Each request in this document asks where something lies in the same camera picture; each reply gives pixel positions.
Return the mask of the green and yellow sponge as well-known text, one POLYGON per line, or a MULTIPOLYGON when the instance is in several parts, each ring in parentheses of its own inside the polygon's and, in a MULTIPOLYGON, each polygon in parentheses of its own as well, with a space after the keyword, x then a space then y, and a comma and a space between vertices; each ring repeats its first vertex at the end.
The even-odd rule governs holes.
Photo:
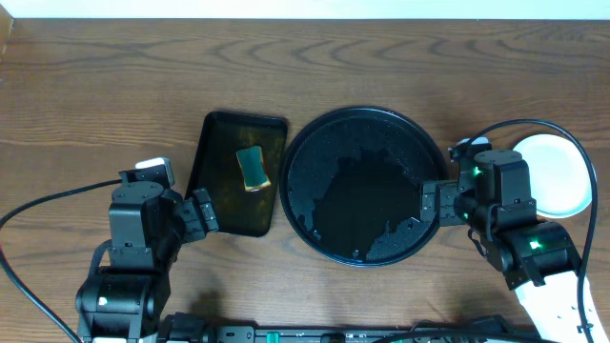
POLYGON ((257 192, 271 185, 260 146, 239 150, 236 152, 236 158, 242 172, 246 192, 257 192))

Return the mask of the light blue plate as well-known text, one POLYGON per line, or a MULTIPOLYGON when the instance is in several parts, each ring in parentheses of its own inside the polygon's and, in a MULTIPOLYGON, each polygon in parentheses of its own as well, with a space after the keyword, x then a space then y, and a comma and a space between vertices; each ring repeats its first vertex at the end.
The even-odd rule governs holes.
POLYGON ((591 204, 589 173, 571 141, 552 134, 535 134, 519 141, 514 151, 528 165, 538 215, 567 218, 591 204))

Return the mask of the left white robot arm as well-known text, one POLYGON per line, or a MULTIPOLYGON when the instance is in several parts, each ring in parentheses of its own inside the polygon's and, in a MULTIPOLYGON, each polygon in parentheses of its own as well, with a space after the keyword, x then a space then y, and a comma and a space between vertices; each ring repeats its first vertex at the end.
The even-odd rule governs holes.
POLYGON ((212 199, 198 189, 188 199, 152 181, 122 183, 109 208, 111 241, 98 247, 110 264, 91 264, 76 296, 78 336, 137 342, 158 332, 171 294, 170 269, 181 247, 216 232, 212 199))

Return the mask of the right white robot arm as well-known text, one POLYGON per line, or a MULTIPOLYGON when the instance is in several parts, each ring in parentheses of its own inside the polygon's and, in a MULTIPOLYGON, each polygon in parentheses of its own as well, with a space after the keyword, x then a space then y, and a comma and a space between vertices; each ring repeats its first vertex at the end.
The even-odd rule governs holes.
POLYGON ((561 224, 538 218, 521 154, 483 144, 469 148, 458 163, 457 180, 422 184, 421 221, 468 225, 479 252, 503 275, 541 338, 607 341, 590 285, 578 281, 580 255, 561 224))

